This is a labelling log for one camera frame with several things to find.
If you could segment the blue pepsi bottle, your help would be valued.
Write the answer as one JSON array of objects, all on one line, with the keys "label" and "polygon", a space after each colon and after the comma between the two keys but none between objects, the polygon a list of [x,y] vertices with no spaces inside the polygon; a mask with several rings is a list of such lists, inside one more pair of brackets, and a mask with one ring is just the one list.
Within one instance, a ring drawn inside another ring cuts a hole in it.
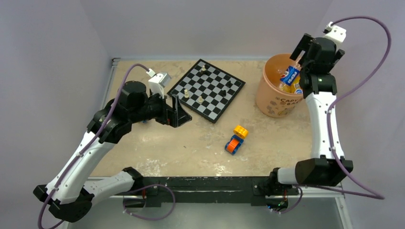
[{"label": "blue pepsi bottle", "polygon": [[290,87],[297,76],[299,76],[301,66],[298,63],[292,64],[282,73],[279,79],[279,88]]}]

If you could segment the yellow juice bottle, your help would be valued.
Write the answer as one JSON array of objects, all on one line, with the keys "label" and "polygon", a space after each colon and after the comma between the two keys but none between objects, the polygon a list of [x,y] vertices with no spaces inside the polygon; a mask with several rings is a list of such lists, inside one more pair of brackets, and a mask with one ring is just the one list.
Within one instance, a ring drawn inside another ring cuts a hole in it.
[{"label": "yellow juice bottle", "polygon": [[298,76],[294,79],[294,81],[292,82],[291,85],[287,85],[287,84],[281,82],[281,83],[279,84],[278,88],[279,88],[281,91],[284,91],[284,92],[287,92],[287,93],[295,94],[295,90],[296,90],[296,89],[301,89],[300,84],[299,84],[299,81],[300,81],[300,76],[298,75]]}]

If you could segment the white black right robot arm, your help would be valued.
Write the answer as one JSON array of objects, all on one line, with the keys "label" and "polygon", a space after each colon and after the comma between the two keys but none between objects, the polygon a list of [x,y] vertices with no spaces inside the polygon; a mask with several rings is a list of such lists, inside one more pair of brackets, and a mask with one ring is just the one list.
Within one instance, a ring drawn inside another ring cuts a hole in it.
[{"label": "white black right robot arm", "polygon": [[268,193],[281,195],[293,185],[338,185],[352,172],[353,162],[346,160],[339,143],[335,106],[337,85],[330,71],[345,54],[339,46],[346,38],[344,31],[333,29],[323,37],[304,34],[291,54],[301,65],[300,86],[307,104],[312,127],[312,150],[309,159],[293,167],[274,168],[263,185]]}]

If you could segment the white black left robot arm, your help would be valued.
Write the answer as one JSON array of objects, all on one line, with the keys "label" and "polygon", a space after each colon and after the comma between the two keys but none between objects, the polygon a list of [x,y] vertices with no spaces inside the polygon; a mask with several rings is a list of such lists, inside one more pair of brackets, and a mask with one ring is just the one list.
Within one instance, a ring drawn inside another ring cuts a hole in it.
[{"label": "white black left robot arm", "polygon": [[92,206],[110,196],[137,195],[146,188],[143,175],[132,167],[103,180],[88,183],[88,177],[101,159],[128,134],[134,123],[154,119],[177,128],[192,117],[182,108],[177,96],[172,105],[160,94],[147,91],[138,81],[123,83],[115,99],[95,113],[83,139],[60,173],[48,184],[38,185],[33,193],[57,219],[77,222]]}]

